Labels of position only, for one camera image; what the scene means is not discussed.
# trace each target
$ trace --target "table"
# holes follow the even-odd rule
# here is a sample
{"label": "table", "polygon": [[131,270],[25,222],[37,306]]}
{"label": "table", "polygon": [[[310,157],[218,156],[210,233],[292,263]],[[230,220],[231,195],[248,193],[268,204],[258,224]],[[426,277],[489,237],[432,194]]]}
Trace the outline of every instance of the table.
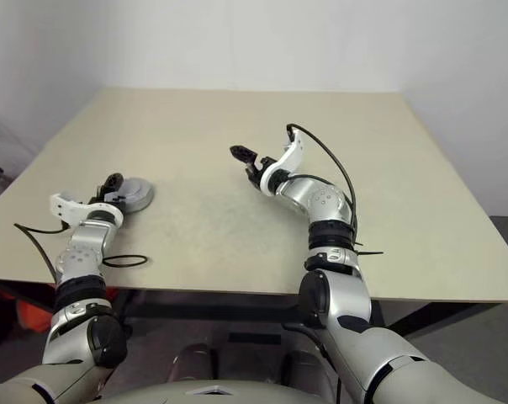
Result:
{"label": "table", "polygon": [[[142,177],[156,196],[126,218],[112,253],[138,268],[107,268],[133,289],[296,293],[306,219],[255,190],[229,147],[278,158],[285,125],[313,131],[341,159],[357,192],[358,241],[376,300],[508,301],[508,247],[397,93],[256,93],[107,88],[0,198],[0,279],[51,282],[14,222],[50,229],[48,197],[88,200],[114,172]],[[307,142],[302,173],[338,184],[332,161]],[[40,240],[54,257],[68,234]]]}

